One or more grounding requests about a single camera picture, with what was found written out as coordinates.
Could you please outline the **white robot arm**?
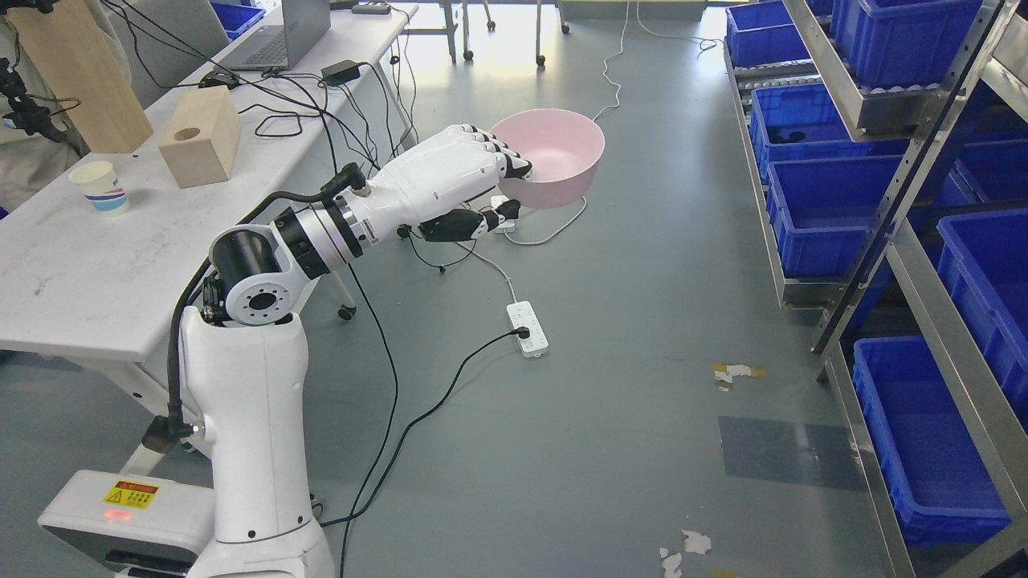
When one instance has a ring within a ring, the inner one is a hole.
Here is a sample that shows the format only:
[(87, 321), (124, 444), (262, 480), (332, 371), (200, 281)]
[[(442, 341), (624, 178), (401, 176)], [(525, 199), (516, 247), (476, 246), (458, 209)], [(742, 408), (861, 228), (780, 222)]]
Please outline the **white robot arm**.
[(181, 385), (201, 414), (185, 425), (168, 410), (170, 437), (210, 443), (214, 533), (190, 577), (330, 577), (332, 552), (309, 498), (304, 448), (308, 344), (296, 314), (313, 279), (369, 246), (345, 188), (366, 179), (347, 164), (308, 208), (286, 209), (271, 226), (238, 224), (210, 245), (208, 263), (224, 289), (231, 326), (180, 304), (169, 342), (169, 403)]

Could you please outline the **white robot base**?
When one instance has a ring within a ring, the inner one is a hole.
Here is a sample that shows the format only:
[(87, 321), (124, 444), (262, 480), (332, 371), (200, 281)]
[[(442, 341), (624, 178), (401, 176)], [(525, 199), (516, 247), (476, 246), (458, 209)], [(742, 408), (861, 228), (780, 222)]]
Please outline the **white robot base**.
[(118, 576), (184, 577), (213, 537), (214, 503), (204, 486), (80, 470), (38, 523)]

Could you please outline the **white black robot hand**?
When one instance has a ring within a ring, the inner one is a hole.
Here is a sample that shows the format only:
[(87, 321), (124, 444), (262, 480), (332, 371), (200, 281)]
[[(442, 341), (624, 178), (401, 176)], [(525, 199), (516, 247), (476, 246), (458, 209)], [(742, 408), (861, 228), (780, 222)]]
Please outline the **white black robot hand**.
[(453, 124), (383, 165), (367, 186), (346, 188), (341, 200), (368, 234), (417, 226), (430, 242), (471, 241), (517, 219), (520, 204), (472, 211), (463, 202), (530, 174), (533, 162), (491, 132)]

